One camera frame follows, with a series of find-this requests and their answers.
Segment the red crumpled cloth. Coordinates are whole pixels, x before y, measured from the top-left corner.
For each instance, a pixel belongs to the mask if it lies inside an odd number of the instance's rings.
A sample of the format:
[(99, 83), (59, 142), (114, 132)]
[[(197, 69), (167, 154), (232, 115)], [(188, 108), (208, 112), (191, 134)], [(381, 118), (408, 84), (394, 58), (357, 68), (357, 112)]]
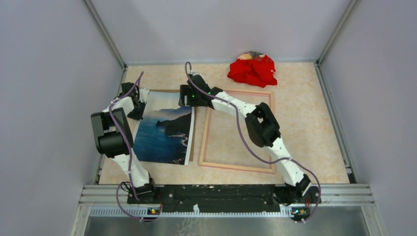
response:
[(259, 52), (246, 52), (239, 55), (229, 66), (227, 77), (234, 82), (258, 86), (276, 86), (275, 62), (268, 55)]

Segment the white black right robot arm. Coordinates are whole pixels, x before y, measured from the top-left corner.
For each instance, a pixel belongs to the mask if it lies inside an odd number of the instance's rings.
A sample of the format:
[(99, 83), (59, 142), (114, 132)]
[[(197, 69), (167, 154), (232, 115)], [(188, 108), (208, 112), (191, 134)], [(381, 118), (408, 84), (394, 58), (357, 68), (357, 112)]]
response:
[[(309, 176), (313, 174), (292, 158), (286, 149), (280, 132), (280, 125), (268, 104), (258, 105), (241, 101), (218, 87), (209, 87), (199, 73), (187, 72), (187, 83), (180, 86), (180, 106), (207, 107), (214, 111), (234, 116), (238, 134), (248, 152), (259, 161), (276, 165), (282, 173), (288, 188), (289, 198), (301, 203), (308, 197), (312, 187)], [(259, 148), (266, 150), (272, 161), (259, 157), (249, 147), (243, 136), (240, 121), (243, 120), (250, 141)]]

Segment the aluminium front rail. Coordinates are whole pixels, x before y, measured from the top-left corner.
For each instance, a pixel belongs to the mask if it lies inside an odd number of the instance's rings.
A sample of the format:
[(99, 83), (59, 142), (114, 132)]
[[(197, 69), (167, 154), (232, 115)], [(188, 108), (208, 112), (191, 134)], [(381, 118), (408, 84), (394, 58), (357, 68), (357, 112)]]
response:
[(86, 185), (71, 233), (83, 235), (91, 216), (288, 217), (303, 222), (320, 207), (359, 207), (368, 233), (386, 234), (368, 184), (314, 184), (303, 196), (283, 184), (159, 185), (141, 200), (114, 184)]

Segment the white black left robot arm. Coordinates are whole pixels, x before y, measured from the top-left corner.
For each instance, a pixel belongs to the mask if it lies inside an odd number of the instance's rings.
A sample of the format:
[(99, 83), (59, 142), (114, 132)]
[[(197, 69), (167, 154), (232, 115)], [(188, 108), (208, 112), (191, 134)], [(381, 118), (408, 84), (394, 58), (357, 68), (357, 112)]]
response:
[(157, 199), (158, 191), (150, 173), (134, 154), (134, 137), (128, 119), (140, 121), (149, 89), (134, 83), (122, 84), (123, 92), (103, 111), (91, 115), (94, 142), (100, 154), (112, 159), (129, 178), (132, 195), (145, 203)]

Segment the brown backing board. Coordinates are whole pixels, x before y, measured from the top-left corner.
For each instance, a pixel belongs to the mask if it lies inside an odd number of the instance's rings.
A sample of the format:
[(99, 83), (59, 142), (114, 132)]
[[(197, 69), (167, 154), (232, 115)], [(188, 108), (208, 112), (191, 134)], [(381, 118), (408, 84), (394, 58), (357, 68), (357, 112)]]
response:
[(149, 141), (153, 162), (188, 165), (194, 160), (195, 108), (178, 105), (178, 91), (151, 91)]

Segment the seascape photo print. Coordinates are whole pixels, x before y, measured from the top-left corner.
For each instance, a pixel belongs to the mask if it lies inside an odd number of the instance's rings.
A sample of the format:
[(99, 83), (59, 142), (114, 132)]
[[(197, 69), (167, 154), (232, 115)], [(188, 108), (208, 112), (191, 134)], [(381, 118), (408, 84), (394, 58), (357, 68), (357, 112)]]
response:
[(178, 90), (151, 91), (142, 120), (134, 129), (133, 151), (139, 161), (188, 165), (195, 111), (179, 105)]

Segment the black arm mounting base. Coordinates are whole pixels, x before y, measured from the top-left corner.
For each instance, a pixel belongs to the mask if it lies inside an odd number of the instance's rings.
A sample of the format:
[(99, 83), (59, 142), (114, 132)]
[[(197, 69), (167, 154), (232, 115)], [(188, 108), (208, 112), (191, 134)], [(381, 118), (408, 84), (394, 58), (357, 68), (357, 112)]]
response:
[(229, 185), (159, 185), (155, 194), (134, 197), (128, 193), (128, 204), (156, 204), (163, 213), (191, 212), (198, 207), (202, 213), (278, 212), (283, 207), (300, 204), (312, 207), (321, 202), (319, 189), (312, 186), (305, 194), (284, 184)]

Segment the pink photo frame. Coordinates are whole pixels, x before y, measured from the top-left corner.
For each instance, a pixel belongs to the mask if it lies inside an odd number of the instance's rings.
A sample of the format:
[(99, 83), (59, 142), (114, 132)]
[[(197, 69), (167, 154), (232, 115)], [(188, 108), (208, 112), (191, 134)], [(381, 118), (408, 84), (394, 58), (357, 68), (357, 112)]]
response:
[(247, 112), (236, 118), (230, 113), (207, 109), (199, 165), (236, 171), (275, 173), (274, 160), (267, 151), (280, 136), (273, 117), (271, 92), (227, 90), (230, 101)]

